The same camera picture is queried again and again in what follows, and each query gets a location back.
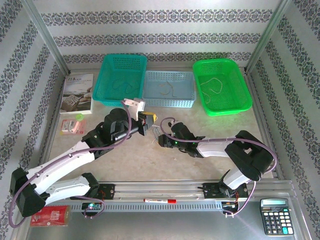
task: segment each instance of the calculator button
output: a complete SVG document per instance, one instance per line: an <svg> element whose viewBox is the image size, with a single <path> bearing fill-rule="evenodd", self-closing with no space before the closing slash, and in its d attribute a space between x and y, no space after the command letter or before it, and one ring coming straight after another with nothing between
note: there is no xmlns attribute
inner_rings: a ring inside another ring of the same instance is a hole
<svg viewBox="0 0 320 240"><path fill-rule="evenodd" d="M288 229L286 227L283 227L282 232L283 232L283 234L288 234Z"/></svg>

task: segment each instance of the book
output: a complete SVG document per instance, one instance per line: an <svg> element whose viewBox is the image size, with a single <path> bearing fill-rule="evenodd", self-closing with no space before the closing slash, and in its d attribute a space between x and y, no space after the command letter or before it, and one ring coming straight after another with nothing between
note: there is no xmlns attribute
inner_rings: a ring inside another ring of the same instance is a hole
<svg viewBox="0 0 320 240"><path fill-rule="evenodd" d="M65 78L61 114L91 114L94 74L72 74Z"/></svg>

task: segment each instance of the calculator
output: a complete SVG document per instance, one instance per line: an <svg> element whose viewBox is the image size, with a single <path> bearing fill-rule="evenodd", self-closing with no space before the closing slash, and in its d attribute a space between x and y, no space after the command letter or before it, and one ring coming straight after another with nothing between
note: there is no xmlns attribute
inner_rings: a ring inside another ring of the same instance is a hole
<svg viewBox="0 0 320 240"><path fill-rule="evenodd" d="M267 236L283 237L294 235L287 198L261 199L260 212L264 232Z"/></svg>

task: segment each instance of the patterned wallpaper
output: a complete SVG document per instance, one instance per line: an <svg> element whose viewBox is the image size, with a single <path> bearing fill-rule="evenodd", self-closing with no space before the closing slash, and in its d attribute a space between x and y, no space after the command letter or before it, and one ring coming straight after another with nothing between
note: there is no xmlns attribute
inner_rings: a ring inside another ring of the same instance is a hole
<svg viewBox="0 0 320 240"><path fill-rule="evenodd" d="M224 57L245 67L279 0L34 3L70 69L99 68L108 53L149 62Z"/></svg>
<svg viewBox="0 0 320 240"><path fill-rule="evenodd" d="M320 5L295 0L251 73L283 175L320 239Z"/></svg>
<svg viewBox="0 0 320 240"><path fill-rule="evenodd" d="M0 240L9 240L11 173L42 158L64 76L21 2L0 8Z"/></svg>

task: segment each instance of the robotic arm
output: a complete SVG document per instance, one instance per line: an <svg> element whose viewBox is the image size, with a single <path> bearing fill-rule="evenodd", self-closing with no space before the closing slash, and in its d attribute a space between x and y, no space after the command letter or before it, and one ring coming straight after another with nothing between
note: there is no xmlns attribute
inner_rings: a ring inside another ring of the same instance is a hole
<svg viewBox="0 0 320 240"><path fill-rule="evenodd" d="M189 154L193 158L205 158L210 156L230 157L236 165L227 171L216 189L211 189L216 194L232 197L236 189L250 180L259 181L273 161L273 156L265 148L256 144L233 141L212 142L205 141L204 136L195 137L182 122L169 122L172 134L180 140L202 140L202 142L183 142L169 138L165 134L159 136L158 144L165 148L178 148L180 152ZM247 131L240 131L235 138L251 140L262 144Z"/></svg>
<svg viewBox="0 0 320 240"><path fill-rule="evenodd" d="M95 150L95 148L111 146L123 140L128 131L130 136L137 132L143 136L147 134L146 131L154 124L154 116L143 112L145 103L139 99L125 99L124 103L129 105L128 110L132 117L130 130L127 112L124 109L115 108L95 129L88 132L81 141L60 156L28 171L20 167L12 173L10 193L13 196L31 177L41 173L17 197L16 203L23 217L32 216L44 206L61 199L73 196L94 197L97 194L99 183L91 173L84 173L72 180L58 180L76 168L91 163L113 150L113 148L105 150ZM46 166L66 155L68 157L42 171Z"/></svg>

